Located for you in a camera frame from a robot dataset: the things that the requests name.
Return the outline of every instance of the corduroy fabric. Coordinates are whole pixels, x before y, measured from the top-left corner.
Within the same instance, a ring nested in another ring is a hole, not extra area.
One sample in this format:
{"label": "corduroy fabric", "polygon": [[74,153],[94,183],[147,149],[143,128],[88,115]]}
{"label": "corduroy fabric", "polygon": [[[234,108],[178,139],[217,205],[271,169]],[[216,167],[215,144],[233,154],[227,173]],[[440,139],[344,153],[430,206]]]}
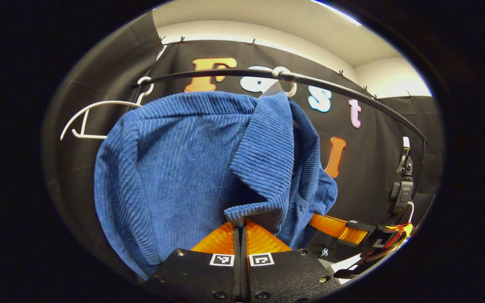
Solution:
{"label": "corduroy fabric", "polygon": [[145,280],[173,249],[191,249],[226,220],[249,217],[296,249],[311,239],[312,215],[336,200],[319,158],[314,127],[284,92],[175,94],[123,115],[102,142],[96,211],[110,245]]}

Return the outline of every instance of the screw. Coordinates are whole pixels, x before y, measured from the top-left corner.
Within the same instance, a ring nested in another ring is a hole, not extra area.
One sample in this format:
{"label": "screw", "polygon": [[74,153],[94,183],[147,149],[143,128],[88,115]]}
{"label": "screw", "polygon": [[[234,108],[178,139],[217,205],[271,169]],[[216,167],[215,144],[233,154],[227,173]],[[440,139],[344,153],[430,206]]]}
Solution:
{"label": "screw", "polygon": [[227,295],[223,292],[216,292],[216,293],[212,294],[212,296],[217,298],[217,299],[225,299],[227,297]]}
{"label": "screw", "polygon": [[268,292],[260,292],[256,295],[256,299],[258,300],[266,300],[271,296],[270,293]]}

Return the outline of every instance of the white letter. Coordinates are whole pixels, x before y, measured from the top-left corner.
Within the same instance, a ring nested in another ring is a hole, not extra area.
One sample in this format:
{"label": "white letter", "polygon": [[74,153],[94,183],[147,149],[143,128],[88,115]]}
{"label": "white letter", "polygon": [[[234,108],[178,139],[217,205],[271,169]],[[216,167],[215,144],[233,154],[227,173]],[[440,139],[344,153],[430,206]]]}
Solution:
{"label": "white letter", "polygon": [[[248,69],[259,69],[261,71],[273,71],[265,66],[252,66]],[[262,92],[264,93],[269,87],[271,87],[277,79],[268,79],[266,77],[242,77],[241,87],[249,92]]]}
{"label": "white letter", "polygon": [[309,85],[308,91],[312,95],[308,97],[308,104],[310,104],[310,107],[322,113],[328,112],[330,109],[330,99],[333,97],[330,90]]}
{"label": "white letter", "polygon": [[352,98],[349,100],[349,105],[351,106],[351,124],[354,128],[360,127],[360,120],[358,120],[358,113],[360,113],[360,106],[358,106],[358,101]]}

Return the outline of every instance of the black clothes rack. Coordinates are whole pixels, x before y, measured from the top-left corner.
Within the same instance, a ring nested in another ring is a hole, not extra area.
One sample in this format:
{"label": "black clothes rack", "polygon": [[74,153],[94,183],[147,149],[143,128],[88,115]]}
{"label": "black clothes rack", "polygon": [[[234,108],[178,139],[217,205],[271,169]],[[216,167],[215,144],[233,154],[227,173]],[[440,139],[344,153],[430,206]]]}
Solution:
{"label": "black clothes rack", "polygon": [[173,79],[184,79],[188,77],[214,77],[214,76],[239,76],[239,77],[265,77],[269,79],[279,79],[291,82],[297,82],[300,84],[312,85],[317,88],[324,88],[326,90],[330,90],[331,92],[335,92],[338,94],[342,94],[344,96],[348,96],[350,98],[356,98],[362,103],[365,103],[375,109],[382,111],[383,113],[391,116],[392,118],[396,119],[410,130],[412,130],[419,138],[423,140],[423,145],[428,143],[428,139],[424,136],[419,129],[416,128],[410,121],[404,118],[395,110],[391,109],[387,105],[384,105],[377,100],[369,98],[364,94],[351,90],[349,88],[345,88],[341,85],[334,84],[328,81],[324,81],[321,79],[317,79],[315,77],[308,77],[305,75],[297,74],[297,73],[286,73],[280,72],[279,75],[276,77],[270,71],[259,71],[256,69],[205,69],[202,71],[191,71],[191,72],[181,72],[181,73],[173,73],[162,75],[160,77],[156,77],[151,80],[143,81],[140,85],[135,84],[132,85],[131,88],[138,88],[143,85],[153,84],[156,82],[162,82],[167,80]]}

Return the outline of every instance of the white wall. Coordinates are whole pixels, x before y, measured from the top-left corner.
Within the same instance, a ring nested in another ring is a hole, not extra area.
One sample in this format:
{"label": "white wall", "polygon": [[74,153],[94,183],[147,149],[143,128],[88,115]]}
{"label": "white wall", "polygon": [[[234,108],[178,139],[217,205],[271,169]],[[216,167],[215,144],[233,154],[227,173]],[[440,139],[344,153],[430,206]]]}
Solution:
{"label": "white wall", "polygon": [[431,96],[420,74],[403,57],[386,58],[362,64],[354,69],[358,84],[368,86],[377,98],[392,96]]}
{"label": "white wall", "polygon": [[191,21],[159,27],[157,31],[160,37],[166,36],[163,43],[178,42],[181,37],[185,37],[185,41],[231,40],[246,43],[256,39],[258,45],[297,54],[334,71],[342,69],[345,77],[358,83],[353,67],[344,60],[311,42],[270,27],[235,21]]}

